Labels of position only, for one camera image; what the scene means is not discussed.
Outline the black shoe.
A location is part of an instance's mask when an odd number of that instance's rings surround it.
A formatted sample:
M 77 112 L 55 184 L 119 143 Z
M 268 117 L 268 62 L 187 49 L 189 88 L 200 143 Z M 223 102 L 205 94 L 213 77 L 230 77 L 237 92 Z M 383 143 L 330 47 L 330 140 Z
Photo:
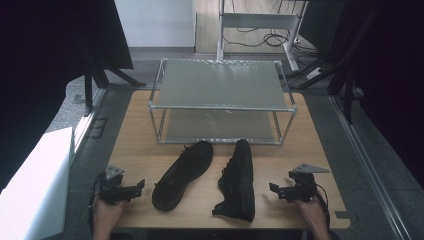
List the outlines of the black shoe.
M 213 216 L 225 216 L 252 222 L 255 218 L 253 161 L 246 139 L 236 142 L 235 150 L 222 170 L 218 187 L 224 200 L 215 205 Z
M 180 203 L 188 185 L 206 172 L 213 158 L 213 146 L 200 141 L 184 147 L 178 159 L 155 184 L 152 204 L 160 211 L 171 211 Z

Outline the person's left hand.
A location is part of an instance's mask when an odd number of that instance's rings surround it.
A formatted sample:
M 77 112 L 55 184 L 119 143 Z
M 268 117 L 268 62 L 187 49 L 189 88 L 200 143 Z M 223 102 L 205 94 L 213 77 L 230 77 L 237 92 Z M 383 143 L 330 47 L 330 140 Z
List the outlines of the person's left hand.
M 109 205 L 99 197 L 93 202 L 93 236 L 92 240 L 110 240 L 126 206 L 126 201 Z

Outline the person's right hand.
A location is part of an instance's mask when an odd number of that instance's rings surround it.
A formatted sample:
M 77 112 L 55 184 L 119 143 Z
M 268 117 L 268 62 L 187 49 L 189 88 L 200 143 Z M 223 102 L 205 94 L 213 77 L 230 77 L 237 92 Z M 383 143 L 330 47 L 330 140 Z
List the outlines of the person's right hand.
M 314 240 L 331 240 L 324 211 L 316 197 L 312 197 L 309 202 L 294 200 L 293 203 L 307 224 Z

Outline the white metal desk frame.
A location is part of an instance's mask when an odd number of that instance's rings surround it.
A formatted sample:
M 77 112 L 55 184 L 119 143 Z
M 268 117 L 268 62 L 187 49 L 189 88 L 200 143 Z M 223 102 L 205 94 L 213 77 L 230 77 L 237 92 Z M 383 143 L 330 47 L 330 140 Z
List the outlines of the white metal desk frame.
M 303 1 L 300 10 L 295 15 L 257 14 L 257 13 L 230 13 L 225 11 L 225 0 L 219 0 L 219 37 L 216 56 L 218 60 L 224 57 L 224 29 L 225 28 L 257 28 L 257 29 L 284 29 L 289 32 L 289 39 L 283 44 L 287 61 L 293 72 L 299 70 L 292 49 L 297 37 L 307 2 Z

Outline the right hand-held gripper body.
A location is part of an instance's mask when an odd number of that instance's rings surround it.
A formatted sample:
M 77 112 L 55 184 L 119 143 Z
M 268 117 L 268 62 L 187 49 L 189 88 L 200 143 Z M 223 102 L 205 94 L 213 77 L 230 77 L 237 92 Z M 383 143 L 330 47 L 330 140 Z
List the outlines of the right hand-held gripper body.
M 302 163 L 295 167 L 288 173 L 289 177 L 295 181 L 295 185 L 279 188 L 278 197 L 287 202 L 293 200 L 309 202 L 318 193 L 318 185 L 314 177 L 315 173 L 328 173 L 328 170 L 307 163 Z

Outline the wooden table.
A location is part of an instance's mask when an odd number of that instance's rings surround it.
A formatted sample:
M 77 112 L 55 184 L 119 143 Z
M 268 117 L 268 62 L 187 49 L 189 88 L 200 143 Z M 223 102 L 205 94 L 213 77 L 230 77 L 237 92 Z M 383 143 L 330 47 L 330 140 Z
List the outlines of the wooden table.
M 324 168 L 315 181 L 324 187 L 329 200 L 331 227 L 351 225 L 331 168 L 324 153 L 308 107 L 302 95 L 294 96 L 298 112 L 282 145 L 253 145 L 255 218 L 253 222 L 214 216 L 212 209 L 223 200 L 217 181 L 234 151 L 232 145 L 214 146 L 208 170 L 192 182 L 180 202 L 170 212 L 161 212 L 151 203 L 154 184 L 178 158 L 181 144 L 159 144 L 148 112 L 148 91 L 132 94 L 109 163 L 125 170 L 124 183 L 146 181 L 142 196 L 126 206 L 121 227 L 152 229 L 299 229 L 305 226 L 295 206 L 278 198 L 270 183 L 288 186 L 288 172 L 302 163 Z

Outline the black tripod stand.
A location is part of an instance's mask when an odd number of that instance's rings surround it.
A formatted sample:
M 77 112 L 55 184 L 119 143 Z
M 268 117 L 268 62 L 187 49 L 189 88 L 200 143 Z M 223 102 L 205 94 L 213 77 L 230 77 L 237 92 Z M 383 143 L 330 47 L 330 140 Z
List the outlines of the black tripod stand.
M 366 36 L 378 10 L 379 7 L 377 5 L 364 5 L 357 15 L 355 22 L 346 33 L 344 39 L 336 46 L 335 53 L 329 55 L 329 57 L 338 55 L 338 60 L 335 61 L 328 69 L 324 70 L 320 75 L 294 86 L 296 90 L 303 90 L 329 76 L 332 76 L 327 87 L 327 92 L 329 95 L 333 96 L 337 95 L 341 90 L 344 90 L 342 105 L 343 116 L 349 124 L 352 123 L 351 105 L 354 85 L 353 79 L 350 76 L 351 64 L 355 53 Z
M 88 54 L 87 57 L 87 69 L 84 75 L 85 117 L 88 117 L 94 109 L 92 93 L 93 82 L 95 82 L 100 89 L 106 89 L 109 85 L 109 80 L 105 74 L 106 70 L 111 71 L 132 86 L 146 86 L 146 83 L 135 80 L 133 77 L 124 73 L 117 67 L 113 67 L 111 64 L 106 63 L 102 59 L 96 60 L 91 54 Z

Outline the white power strip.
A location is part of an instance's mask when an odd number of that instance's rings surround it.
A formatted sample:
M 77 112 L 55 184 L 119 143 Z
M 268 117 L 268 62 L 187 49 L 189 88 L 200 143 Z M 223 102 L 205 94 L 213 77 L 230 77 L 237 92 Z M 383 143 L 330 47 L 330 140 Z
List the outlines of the white power strip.
M 315 68 L 313 71 L 311 71 L 311 72 L 310 72 L 310 73 L 306 76 L 306 78 L 307 78 L 308 80 L 310 80 L 310 79 L 312 79 L 312 78 L 314 78 L 314 77 L 316 77 L 316 76 L 320 75 L 320 74 L 322 73 L 322 71 L 323 71 L 323 69 L 322 69 L 322 68 L 317 67 L 317 68 Z

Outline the white box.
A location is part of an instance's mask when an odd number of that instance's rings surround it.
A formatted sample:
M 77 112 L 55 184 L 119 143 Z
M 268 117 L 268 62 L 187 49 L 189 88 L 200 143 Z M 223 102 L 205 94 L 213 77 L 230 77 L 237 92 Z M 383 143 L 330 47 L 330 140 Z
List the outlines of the white box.
M 43 240 L 64 230 L 74 133 L 46 133 L 0 194 L 0 240 Z

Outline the grey two-tier shoe rack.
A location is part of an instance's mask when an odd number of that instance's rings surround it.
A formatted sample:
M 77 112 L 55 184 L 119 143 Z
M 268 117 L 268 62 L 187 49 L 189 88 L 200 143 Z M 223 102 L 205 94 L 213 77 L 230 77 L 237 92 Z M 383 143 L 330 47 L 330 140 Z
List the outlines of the grey two-tier shoe rack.
M 297 113 L 282 63 L 163 59 L 148 101 L 159 143 L 281 145 Z

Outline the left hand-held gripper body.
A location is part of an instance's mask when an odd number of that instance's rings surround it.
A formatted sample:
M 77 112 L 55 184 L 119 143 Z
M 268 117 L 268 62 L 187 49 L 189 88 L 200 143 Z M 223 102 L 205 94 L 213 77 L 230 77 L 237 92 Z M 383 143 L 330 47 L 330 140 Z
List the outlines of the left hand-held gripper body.
M 130 202 L 141 196 L 141 189 L 135 186 L 122 186 L 124 170 L 108 165 L 99 178 L 99 198 L 110 205 L 120 201 Z

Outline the dark curtain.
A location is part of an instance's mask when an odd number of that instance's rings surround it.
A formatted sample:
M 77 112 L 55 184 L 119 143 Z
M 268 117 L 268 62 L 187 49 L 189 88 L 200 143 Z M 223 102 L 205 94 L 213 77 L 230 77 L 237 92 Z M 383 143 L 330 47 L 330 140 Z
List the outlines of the dark curtain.
M 130 69 L 115 0 L 0 0 L 0 191 L 50 126 L 69 82 Z
M 424 0 L 310 0 L 299 34 L 336 64 L 371 9 L 349 67 L 361 107 L 424 188 Z

